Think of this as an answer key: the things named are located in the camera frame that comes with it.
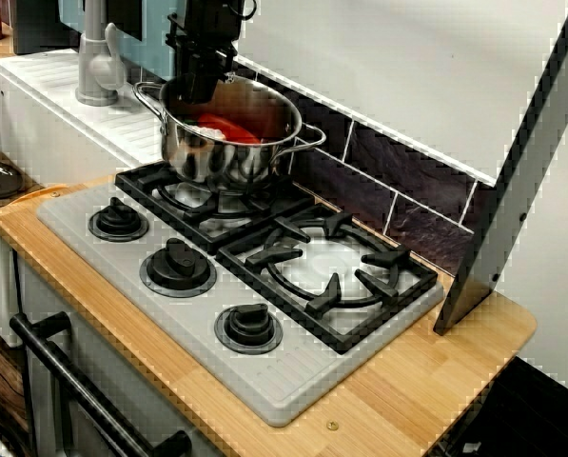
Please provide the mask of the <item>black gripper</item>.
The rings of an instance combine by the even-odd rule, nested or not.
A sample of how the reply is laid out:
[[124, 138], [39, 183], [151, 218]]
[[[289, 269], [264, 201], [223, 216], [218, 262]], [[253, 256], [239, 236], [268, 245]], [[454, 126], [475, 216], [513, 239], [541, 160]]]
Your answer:
[[166, 44], [175, 49], [177, 89], [183, 101], [207, 103], [219, 81], [217, 55], [236, 56], [241, 34], [242, 1], [182, 1], [169, 15]]

